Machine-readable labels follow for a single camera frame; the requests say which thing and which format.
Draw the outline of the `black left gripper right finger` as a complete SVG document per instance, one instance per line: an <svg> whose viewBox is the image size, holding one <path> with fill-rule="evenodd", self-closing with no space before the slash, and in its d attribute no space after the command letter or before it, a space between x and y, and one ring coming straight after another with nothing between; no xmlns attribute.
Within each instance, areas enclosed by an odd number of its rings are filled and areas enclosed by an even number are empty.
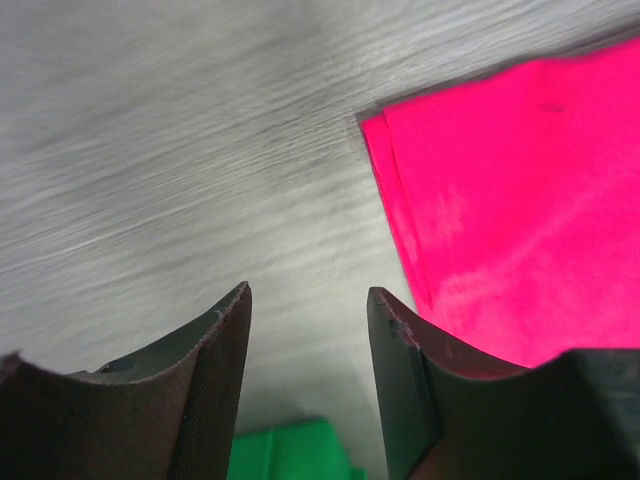
<svg viewBox="0 0 640 480"><path fill-rule="evenodd" d="M639 353L574 349L535 368L423 320L388 290L367 319L393 479L635 479Z"/></svg>

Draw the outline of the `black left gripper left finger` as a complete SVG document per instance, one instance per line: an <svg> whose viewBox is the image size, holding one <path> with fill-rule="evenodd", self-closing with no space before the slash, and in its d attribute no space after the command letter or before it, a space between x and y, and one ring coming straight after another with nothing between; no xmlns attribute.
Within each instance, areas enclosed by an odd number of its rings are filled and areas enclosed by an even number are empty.
<svg viewBox="0 0 640 480"><path fill-rule="evenodd" d="M5 479L223 479L252 316L240 283L213 307L94 372L1 359Z"/></svg>

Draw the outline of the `hot pink t shirt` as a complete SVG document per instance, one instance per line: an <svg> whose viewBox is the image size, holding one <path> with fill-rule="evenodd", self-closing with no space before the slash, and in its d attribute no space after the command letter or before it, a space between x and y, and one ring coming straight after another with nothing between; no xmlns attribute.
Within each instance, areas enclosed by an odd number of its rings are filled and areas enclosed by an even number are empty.
<svg viewBox="0 0 640 480"><path fill-rule="evenodd" d="M419 314L503 360L639 344L639 42L383 109L364 140Z"/></svg>

